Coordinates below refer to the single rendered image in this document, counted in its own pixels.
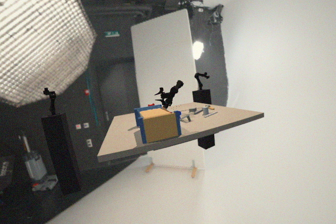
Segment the clear-panelled rack with blue frame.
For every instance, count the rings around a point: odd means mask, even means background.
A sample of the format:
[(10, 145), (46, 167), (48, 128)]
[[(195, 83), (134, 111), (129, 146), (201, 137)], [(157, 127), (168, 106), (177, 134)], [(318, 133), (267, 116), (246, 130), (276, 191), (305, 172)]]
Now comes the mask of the clear-panelled rack with blue frame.
[(160, 104), (134, 109), (134, 112), (143, 144), (182, 135), (178, 110), (172, 111)]

